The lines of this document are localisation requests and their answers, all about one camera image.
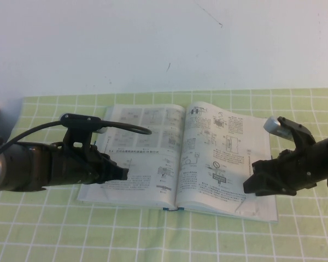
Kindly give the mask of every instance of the grid pattern cloth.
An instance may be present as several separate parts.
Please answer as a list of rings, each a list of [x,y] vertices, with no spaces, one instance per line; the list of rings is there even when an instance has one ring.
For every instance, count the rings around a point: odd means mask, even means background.
[[[328,137],[328,89],[244,90],[27,97],[12,137],[65,112],[103,117],[114,104],[188,106],[205,101],[239,114],[284,116]],[[60,141],[65,129],[25,141]],[[272,155],[294,144],[271,136]],[[0,261],[328,261],[328,189],[324,182],[295,197],[277,196],[279,223],[189,211],[86,204],[79,186],[0,192]]]

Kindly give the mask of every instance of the book page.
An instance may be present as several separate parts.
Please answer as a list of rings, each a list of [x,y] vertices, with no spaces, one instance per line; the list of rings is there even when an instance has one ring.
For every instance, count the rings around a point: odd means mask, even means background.
[[[177,205],[187,209],[258,216],[255,195],[246,195],[243,182],[251,164],[270,159],[266,119],[243,116],[196,102],[186,111]]]
[[[175,208],[185,109],[177,105],[116,105],[106,120],[150,129],[142,135],[108,128],[96,145],[122,168],[127,181],[83,186],[81,200]]]

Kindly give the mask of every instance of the textbook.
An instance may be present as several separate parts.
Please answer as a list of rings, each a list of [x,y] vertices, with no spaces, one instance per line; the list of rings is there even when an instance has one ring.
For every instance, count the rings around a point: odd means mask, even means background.
[[[152,134],[116,128],[99,134],[98,150],[128,168],[128,179],[82,185],[78,200],[278,221],[274,195],[243,190],[251,164],[271,159],[266,119],[205,102],[187,108],[115,105],[104,119],[146,127]]]

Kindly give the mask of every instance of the green checkered tablecloth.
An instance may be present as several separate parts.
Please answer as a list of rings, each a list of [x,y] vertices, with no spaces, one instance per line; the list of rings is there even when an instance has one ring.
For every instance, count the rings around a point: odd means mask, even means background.
[[[245,115],[284,116],[316,140],[328,137],[328,89],[201,91],[27,97],[12,136],[64,112],[103,117],[106,106],[205,101]],[[26,141],[60,141],[65,129]],[[271,136],[273,156],[294,148]],[[296,197],[278,196],[279,223],[83,204],[79,186],[0,192],[0,261],[328,261],[328,190],[321,182]]]

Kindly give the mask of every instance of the white object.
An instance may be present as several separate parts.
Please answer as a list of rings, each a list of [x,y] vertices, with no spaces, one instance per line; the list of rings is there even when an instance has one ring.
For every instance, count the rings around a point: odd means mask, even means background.
[[[328,87],[328,1],[0,0],[0,97],[299,87]]]

